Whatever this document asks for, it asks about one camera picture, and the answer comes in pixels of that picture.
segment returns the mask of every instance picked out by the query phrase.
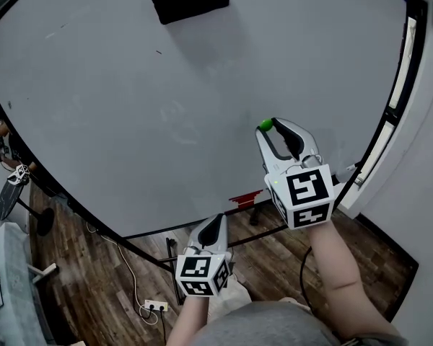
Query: table leg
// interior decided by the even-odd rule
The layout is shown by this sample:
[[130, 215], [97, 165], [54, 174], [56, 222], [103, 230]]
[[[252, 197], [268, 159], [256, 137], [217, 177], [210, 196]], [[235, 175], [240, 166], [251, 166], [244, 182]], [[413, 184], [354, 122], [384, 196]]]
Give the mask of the table leg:
[[[174, 239], [169, 239], [167, 237], [166, 242], [167, 242], [168, 257], [171, 258], [173, 256], [172, 255], [172, 246], [174, 246], [176, 244], [176, 241]], [[176, 302], [178, 303], [178, 305], [181, 306], [184, 304], [184, 300], [180, 295], [180, 288], [178, 287], [178, 284], [177, 284], [176, 279], [175, 279], [175, 263], [174, 262], [170, 262], [170, 268], [172, 270], [171, 274], [172, 274], [173, 288], [175, 289]]]
[[42, 278], [46, 277], [47, 275], [49, 275], [50, 273], [54, 272], [56, 269], [58, 269], [58, 267], [56, 267], [56, 264], [53, 263], [52, 265], [50, 265], [48, 268], [46, 268], [45, 270], [40, 270], [36, 267], [33, 267], [32, 265], [27, 264], [27, 269], [35, 274], [34, 279], [32, 280], [32, 284], [36, 284], [39, 280], [41, 280]]
[[39, 236], [46, 236], [53, 227], [53, 221], [55, 218], [55, 212], [51, 208], [45, 209], [41, 214], [31, 209], [29, 206], [24, 204], [21, 199], [17, 199], [17, 203], [20, 204], [25, 210], [27, 210], [32, 216], [37, 219], [37, 234]]
[[250, 214], [250, 225], [257, 226], [258, 225], [258, 217], [260, 215], [260, 206], [255, 205], [253, 208], [252, 214]]

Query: black stand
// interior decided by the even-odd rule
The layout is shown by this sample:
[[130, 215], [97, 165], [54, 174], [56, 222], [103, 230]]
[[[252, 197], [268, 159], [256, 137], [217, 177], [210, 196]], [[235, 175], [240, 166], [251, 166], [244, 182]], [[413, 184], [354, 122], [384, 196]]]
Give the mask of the black stand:
[[253, 208], [252, 214], [250, 214], [250, 225], [257, 226], [258, 225], [258, 216], [260, 215], [260, 206], [255, 205]]
[[55, 218], [55, 212], [53, 209], [45, 209], [41, 214], [39, 214], [24, 204], [21, 199], [17, 199], [17, 203], [27, 210], [32, 216], [34, 216], [35, 219], [37, 219], [37, 234], [39, 236], [46, 236], [51, 231]]
[[[167, 241], [167, 253], [168, 253], [168, 257], [169, 257], [169, 259], [172, 259], [172, 258], [174, 258], [173, 255], [172, 255], [172, 247], [176, 245], [176, 241], [174, 239], [169, 239], [169, 238], [166, 238], [166, 241]], [[171, 269], [170, 274], [172, 275], [172, 281], [173, 281], [173, 288], [175, 289], [176, 302], [178, 303], [178, 305], [181, 306], [181, 305], [184, 304], [184, 300], [181, 297], [180, 288], [178, 287], [178, 284], [177, 284], [176, 279], [175, 279], [175, 263], [174, 263], [174, 260], [170, 261], [170, 269]]]

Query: window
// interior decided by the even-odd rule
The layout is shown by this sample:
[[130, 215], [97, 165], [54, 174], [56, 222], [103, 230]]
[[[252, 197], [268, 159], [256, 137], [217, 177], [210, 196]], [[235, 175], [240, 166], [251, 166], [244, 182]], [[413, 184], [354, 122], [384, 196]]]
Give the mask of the window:
[[355, 183], [361, 186], [370, 175], [385, 147], [398, 127], [415, 82], [425, 41], [427, 4], [422, 0], [407, 0], [408, 18], [404, 46], [390, 101], [383, 115], [383, 127]]

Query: electrical cable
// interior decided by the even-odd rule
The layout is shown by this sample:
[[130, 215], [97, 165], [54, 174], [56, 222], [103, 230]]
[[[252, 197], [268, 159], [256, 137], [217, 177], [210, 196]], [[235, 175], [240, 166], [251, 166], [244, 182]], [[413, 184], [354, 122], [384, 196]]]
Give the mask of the electrical cable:
[[[142, 305], [139, 303], [139, 301], [138, 301], [138, 293], [136, 292], [136, 276], [135, 276], [135, 273], [134, 273], [133, 270], [130, 268], [130, 265], [127, 263], [127, 259], [123, 256], [123, 253], [122, 253], [122, 249], [121, 249], [121, 247], [120, 247], [118, 244], [116, 244], [116, 245], [117, 245], [118, 251], [121, 253], [121, 256], [122, 256], [123, 261], [125, 262], [125, 264], [127, 264], [127, 267], [128, 267], [128, 269], [130, 270], [131, 275], [133, 276], [133, 282], [134, 282], [134, 296], [135, 296], [136, 303], [137, 303], [138, 306], [139, 306], [139, 313], [136, 312], [136, 310], [135, 310], [135, 312], [136, 312], [136, 313], [141, 317], [141, 320], [142, 320], [144, 323], [146, 323], [146, 324], [148, 324], [148, 325], [150, 325], [150, 326], [153, 326], [153, 325], [157, 324], [157, 322], [159, 321], [159, 317], [158, 317], [155, 313], [152, 312], [152, 309], [146, 309], [144, 306], [142, 306]], [[144, 309], [144, 310], [146, 310], [146, 311], [149, 310], [149, 316], [151, 316], [151, 314], [154, 315], [154, 316], [156, 317], [156, 321], [155, 321], [154, 323], [149, 323], [148, 321], [146, 321], [145, 318], [141, 315], [141, 310], [142, 310], [142, 309]]]
[[198, 247], [195, 247], [195, 246], [187, 246], [187, 247], [185, 247], [184, 250], [183, 250], [183, 254], [185, 253], [185, 251], [186, 251], [187, 248], [189, 248], [189, 249], [194, 249], [194, 250], [196, 250], [198, 253], [199, 253], [199, 252], [208, 252], [208, 253], [214, 255], [214, 253], [211, 252], [211, 251], [209, 251], [209, 250], [199, 249]]
[[8, 168], [6, 168], [6, 167], [3, 165], [3, 162], [2, 162], [2, 161], [0, 161], [0, 165], [1, 165], [1, 167], [2, 167], [3, 169], [7, 170], [8, 172], [14, 172], [13, 169], [8, 169]]
[[308, 304], [308, 306], [309, 306], [309, 308], [311, 310], [311, 313], [314, 314], [314, 311], [312, 310], [312, 306], [311, 306], [310, 300], [308, 300], [308, 296], [306, 296], [305, 286], [303, 285], [303, 269], [305, 268], [306, 259], [307, 259], [308, 255], [310, 254], [311, 250], [312, 250], [312, 247], [310, 247], [306, 251], [306, 254], [303, 257], [302, 266], [300, 267], [300, 287], [302, 288], [302, 295], [305, 298], [305, 301]]
[[90, 231], [90, 229], [88, 228], [88, 222], [87, 222], [87, 231], [90, 232], [91, 234], [98, 232], [97, 229], [95, 229], [94, 231]]
[[162, 320], [162, 328], [164, 329], [164, 345], [167, 345], [167, 337], [165, 336], [165, 322], [164, 317], [162, 316], [162, 307], [160, 306], [160, 319]]
[[[90, 231], [90, 229], [88, 228], [88, 222], [86, 222], [86, 223], [87, 223], [87, 230], [88, 230], [88, 232], [90, 232], [91, 234], [98, 232], [97, 229], [95, 229], [94, 231]], [[135, 313], [137, 313], [139, 315], [139, 317], [141, 318], [141, 320], [144, 323], [146, 323], [146, 324], [148, 324], [150, 326], [153, 326], [153, 325], [157, 324], [157, 322], [159, 321], [159, 317], [155, 313], [152, 312], [152, 308], [147, 309], [147, 308], [145, 308], [144, 306], [142, 306], [139, 303], [138, 293], [137, 293], [137, 290], [136, 290], [136, 276], [135, 276], [135, 273], [133, 272], [133, 270], [131, 269], [130, 265], [128, 264], [127, 259], [123, 256], [123, 252], [122, 252], [121, 247], [119, 246], [119, 244], [117, 242], [114, 242], [113, 240], [108, 239], [107, 237], [104, 237], [102, 234], [100, 234], [100, 236], [101, 236], [102, 239], [104, 239], [106, 241], [109, 241], [111, 244], [114, 244], [114, 245], [117, 246], [118, 251], [121, 253], [123, 261], [125, 262], [125, 264], [127, 264], [128, 270], [130, 270], [131, 276], [133, 277], [133, 288], [134, 288], [134, 292], [133, 292], [133, 310], [135, 311]], [[139, 311], [136, 310], [135, 303], [138, 304]], [[145, 310], [145, 311], [149, 310], [148, 316], [143, 316], [141, 314], [141, 310], [142, 309]], [[149, 323], [148, 321], [146, 321], [147, 319], [149, 319], [151, 317], [151, 315], [154, 315], [156, 317], [156, 320], [155, 320], [154, 323]]]

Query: white table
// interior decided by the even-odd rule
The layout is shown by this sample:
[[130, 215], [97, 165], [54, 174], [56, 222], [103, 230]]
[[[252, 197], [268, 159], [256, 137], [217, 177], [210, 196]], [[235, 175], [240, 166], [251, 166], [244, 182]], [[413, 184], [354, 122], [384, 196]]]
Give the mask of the white table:
[[230, 0], [165, 26], [151, 0], [19, 0], [0, 105], [84, 218], [171, 229], [269, 199], [265, 118], [310, 131], [332, 172], [361, 161], [405, 21], [404, 0]]

